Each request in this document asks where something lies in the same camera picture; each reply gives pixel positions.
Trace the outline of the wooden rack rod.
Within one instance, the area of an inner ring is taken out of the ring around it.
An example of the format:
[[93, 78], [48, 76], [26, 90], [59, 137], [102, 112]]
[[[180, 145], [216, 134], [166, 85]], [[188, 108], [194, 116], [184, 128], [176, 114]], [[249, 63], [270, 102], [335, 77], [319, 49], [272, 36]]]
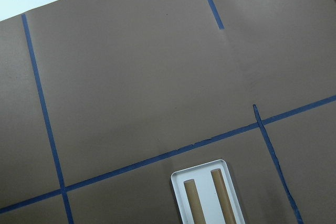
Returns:
[[236, 224], [232, 205], [229, 199], [228, 191], [220, 169], [211, 170], [212, 179], [216, 189], [217, 197], [224, 216], [225, 223]]
[[189, 179], [184, 182], [184, 187], [195, 224], [206, 224], [202, 205], [196, 188], [195, 180]]

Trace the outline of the outer wooden rack rod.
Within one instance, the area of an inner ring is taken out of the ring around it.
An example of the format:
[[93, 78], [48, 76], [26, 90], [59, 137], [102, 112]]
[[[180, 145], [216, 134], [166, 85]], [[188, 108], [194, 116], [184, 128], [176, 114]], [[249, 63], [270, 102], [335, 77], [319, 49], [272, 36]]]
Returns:
[[202, 205], [196, 188], [195, 180], [189, 179], [184, 182], [184, 187], [195, 224], [206, 224]]

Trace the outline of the white rack base tray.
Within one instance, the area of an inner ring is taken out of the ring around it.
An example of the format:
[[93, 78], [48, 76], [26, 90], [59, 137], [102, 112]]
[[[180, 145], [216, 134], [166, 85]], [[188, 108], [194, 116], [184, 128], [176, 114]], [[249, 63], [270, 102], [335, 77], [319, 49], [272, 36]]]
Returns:
[[184, 187], [184, 182], [189, 179], [195, 180], [206, 223], [225, 223], [211, 175], [211, 170], [214, 169], [220, 169], [223, 174], [236, 222], [245, 223], [228, 166], [222, 159], [186, 168], [171, 175], [182, 223], [194, 223]]

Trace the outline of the inner wooden rack rod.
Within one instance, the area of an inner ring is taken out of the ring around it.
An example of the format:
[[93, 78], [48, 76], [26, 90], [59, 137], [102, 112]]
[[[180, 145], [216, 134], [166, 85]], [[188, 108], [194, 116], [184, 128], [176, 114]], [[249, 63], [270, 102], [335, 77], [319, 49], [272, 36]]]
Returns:
[[236, 224], [232, 205], [229, 199], [228, 191], [220, 169], [211, 170], [212, 179], [216, 189], [217, 197], [224, 216], [225, 223]]

